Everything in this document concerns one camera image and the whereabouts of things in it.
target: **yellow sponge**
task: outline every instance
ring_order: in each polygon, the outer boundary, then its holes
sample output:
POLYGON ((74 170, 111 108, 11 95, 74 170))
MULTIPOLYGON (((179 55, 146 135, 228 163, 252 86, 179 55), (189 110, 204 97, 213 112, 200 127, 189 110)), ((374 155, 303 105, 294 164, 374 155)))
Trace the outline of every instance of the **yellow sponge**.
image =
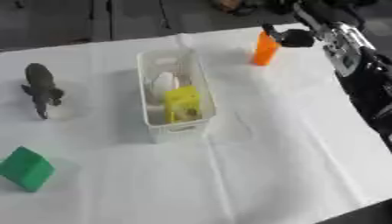
POLYGON ((200 95, 196 87, 179 87, 165 92, 164 113, 167 123, 190 122, 200 119, 200 95))

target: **toy rhino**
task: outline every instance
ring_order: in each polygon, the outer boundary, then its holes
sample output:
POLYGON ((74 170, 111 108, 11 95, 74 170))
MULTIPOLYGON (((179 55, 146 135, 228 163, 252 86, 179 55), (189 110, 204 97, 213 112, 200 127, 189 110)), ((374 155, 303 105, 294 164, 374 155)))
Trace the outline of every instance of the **toy rhino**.
POLYGON ((47 119, 46 104, 59 106, 64 91, 56 88, 53 75, 41 64, 30 64, 25 69, 25 75, 30 86, 22 85, 22 89, 32 97, 38 115, 47 119))

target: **green cube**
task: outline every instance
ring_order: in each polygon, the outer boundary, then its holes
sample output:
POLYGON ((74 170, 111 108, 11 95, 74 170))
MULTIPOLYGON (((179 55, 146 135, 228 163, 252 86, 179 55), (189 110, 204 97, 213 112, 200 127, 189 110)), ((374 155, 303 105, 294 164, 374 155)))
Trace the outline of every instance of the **green cube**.
POLYGON ((0 174, 27 192, 36 192, 52 175, 54 168, 39 154, 19 147, 1 164, 0 174))

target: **white egg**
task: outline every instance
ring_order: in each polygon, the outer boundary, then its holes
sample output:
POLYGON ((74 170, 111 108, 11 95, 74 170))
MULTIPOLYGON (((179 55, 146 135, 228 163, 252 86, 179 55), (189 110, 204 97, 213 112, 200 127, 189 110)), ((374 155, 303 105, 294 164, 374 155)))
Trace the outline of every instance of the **white egg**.
POLYGON ((151 93, 158 102, 164 100, 166 91, 171 91, 176 88, 179 88, 179 79, 173 73, 161 73, 151 83, 151 93))

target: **white basket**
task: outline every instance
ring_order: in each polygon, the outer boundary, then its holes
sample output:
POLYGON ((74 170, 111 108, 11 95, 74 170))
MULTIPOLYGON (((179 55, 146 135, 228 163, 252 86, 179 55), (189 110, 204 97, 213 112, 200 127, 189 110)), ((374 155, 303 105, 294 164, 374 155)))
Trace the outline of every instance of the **white basket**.
POLYGON ((192 50, 143 52, 137 55, 137 66, 144 121, 154 142, 162 143, 185 137, 200 136, 209 119, 215 116, 215 106, 195 53, 192 50), (188 77, 187 80, 191 81, 200 95, 201 119, 192 122, 165 123, 164 106, 149 103, 150 91, 147 91, 151 82, 163 72, 176 74, 179 79, 184 77, 182 75, 188 77))

